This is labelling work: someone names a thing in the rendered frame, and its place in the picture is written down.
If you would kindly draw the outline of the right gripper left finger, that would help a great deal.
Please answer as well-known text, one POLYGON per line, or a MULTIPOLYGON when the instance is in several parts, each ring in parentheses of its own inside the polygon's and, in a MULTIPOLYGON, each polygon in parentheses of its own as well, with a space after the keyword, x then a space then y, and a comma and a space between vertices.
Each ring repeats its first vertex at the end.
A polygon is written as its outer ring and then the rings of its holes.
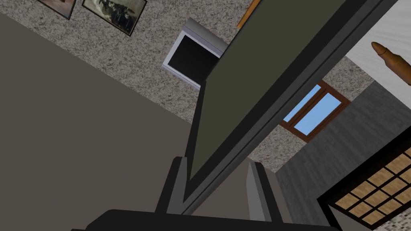
POLYGON ((183 213, 186 181, 187 158, 176 156, 169 169, 155 213, 183 213))

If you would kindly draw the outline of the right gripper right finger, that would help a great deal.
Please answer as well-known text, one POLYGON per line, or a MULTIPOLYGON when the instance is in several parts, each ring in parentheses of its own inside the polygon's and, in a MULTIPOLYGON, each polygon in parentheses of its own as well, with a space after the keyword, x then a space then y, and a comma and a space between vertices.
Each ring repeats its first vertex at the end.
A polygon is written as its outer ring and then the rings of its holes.
POLYGON ((251 220, 283 222, 266 170, 260 162, 249 163, 246 192, 251 220))

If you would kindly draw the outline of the brown framed window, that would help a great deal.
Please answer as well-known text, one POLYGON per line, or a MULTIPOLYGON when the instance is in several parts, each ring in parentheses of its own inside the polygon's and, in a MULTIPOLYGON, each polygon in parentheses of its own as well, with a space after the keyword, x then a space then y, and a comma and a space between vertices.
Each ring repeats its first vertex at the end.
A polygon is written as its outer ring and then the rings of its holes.
POLYGON ((350 103, 321 80, 280 122, 280 126, 308 143, 350 103))

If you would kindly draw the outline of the black framed wooden lattice cabinet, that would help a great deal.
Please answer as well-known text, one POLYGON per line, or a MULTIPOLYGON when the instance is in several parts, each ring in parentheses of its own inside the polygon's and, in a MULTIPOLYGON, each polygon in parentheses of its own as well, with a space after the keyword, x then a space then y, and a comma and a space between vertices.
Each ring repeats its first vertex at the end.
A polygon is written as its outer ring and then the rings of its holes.
POLYGON ((331 209, 374 230, 411 208, 411 126, 317 200, 336 228, 331 209))

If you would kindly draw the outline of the olive green door leaf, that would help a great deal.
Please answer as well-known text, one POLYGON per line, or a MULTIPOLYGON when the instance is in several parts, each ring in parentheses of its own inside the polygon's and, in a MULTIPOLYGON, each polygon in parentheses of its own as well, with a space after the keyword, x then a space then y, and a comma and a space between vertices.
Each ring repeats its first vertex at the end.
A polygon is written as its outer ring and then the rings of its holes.
POLYGON ((398 0, 261 0, 201 85, 185 156, 192 214, 398 0))

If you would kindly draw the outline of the grey framed black television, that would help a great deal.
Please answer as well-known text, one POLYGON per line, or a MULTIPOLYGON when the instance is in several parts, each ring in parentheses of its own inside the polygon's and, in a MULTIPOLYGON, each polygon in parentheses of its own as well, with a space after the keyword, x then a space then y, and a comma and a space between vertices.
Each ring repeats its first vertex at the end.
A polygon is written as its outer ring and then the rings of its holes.
POLYGON ((199 90, 227 47, 221 38, 189 17, 162 67, 199 90))

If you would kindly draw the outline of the orange wall strip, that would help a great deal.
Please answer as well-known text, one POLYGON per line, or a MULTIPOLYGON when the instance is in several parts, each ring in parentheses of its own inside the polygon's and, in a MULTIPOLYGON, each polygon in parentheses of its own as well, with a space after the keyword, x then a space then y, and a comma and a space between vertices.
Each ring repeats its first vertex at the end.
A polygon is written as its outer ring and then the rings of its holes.
POLYGON ((243 17, 237 24, 238 28, 242 28, 243 24, 246 22, 246 20, 250 17, 250 15, 253 13, 257 5, 259 4, 261 0, 253 0, 251 4, 248 6, 246 12, 244 13, 243 17))

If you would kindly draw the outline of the dark framed wall picture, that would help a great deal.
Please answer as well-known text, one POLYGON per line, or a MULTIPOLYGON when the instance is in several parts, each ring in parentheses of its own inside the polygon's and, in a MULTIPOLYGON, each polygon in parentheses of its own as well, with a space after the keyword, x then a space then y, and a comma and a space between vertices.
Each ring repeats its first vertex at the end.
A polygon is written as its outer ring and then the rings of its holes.
POLYGON ((83 0, 82 6, 131 36, 147 0, 83 0))
POLYGON ((37 0, 47 6, 57 14, 69 20, 76 3, 76 0, 37 0))

